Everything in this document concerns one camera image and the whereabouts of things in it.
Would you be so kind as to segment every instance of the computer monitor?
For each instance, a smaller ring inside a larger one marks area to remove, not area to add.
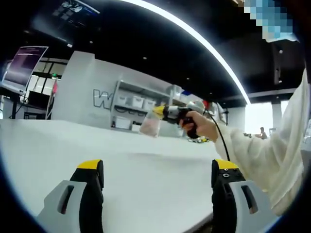
[[[100,0],[45,0],[32,19],[31,28],[71,47],[81,30],[98,30],[102,7]]]
[[[48,47],[20,47],[4,72],[0,86],[12,92],[24,95],[33,71]]]

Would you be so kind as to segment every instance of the black ceiling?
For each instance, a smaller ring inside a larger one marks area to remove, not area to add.
[[[167,19],[139,6],[118,0],[85,0],[101,11],[96,31],[81,31],[72,48],[29,27],[41,1],[21,11],[16,37],[6,56],[18,46],[49,45],[48,56],[69,59],[74,50],[92,52],[97,59],[129,67],[170,83],[207,100],[221,100],[240,92],[219,62],[192,36]],[[294,88],[304,67],[299,43],[267,43],[261,27],[232,0],[147,0],[167,10],[198,31],[224,57],[247,93]],[[282,83],[274,83],[272,46],[280,55]]]

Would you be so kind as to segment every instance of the ceiling light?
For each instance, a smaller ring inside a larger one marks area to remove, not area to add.
[[[184,21],[180,20],[176,16],[172,15],[171,13],[142,0],[119,0],[119,1],[124,1],[128,3],[135,4],[137,6],[143,7],[145,9],[148,9],[150,11],[153,11],[169,21],[175,23],[182,29],[184,29],[186,32],[188,32],[190,35],[192,35],[197,41],[199,41],[207,50],[214,55],[214,57],[219,61],[219,63],[225,68],[225,70],[228,72],[228,74],[231,76],[235,84],[237,85],[238,89],[241,91],[245,101],[247,104],[251,104],[242,84],[240,83],[238,77],[235,75],[231,67],[228,65],[228,63],[224,60],[224,58],[217,52],[217,50],[208,42],[206,41],[195,29],[190,27],[187,23]]]

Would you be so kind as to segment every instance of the white fuzzy jacket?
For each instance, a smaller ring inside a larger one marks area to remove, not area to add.
[[[269,139],[248,138],[237,129],[220,125],[231,161],[239,166],[246,179],[267,190],[277,215],[289,207],[302,182],[300,144],[308,120],[308,101],[309,87],[304,71],[302,82],[288,103],[280,127]],[[220,156],[226,159],[220,137],[215,146]]]

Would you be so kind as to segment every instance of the yellow scanner tip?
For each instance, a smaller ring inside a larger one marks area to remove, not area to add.
[[[158,107],[154,107],[152,112],[154,114],[156,114],[157,117],[159,117],[160,119],[162,119],[164,117],[163,115],[163,111],[164,111],[165,106],[158,106]]]

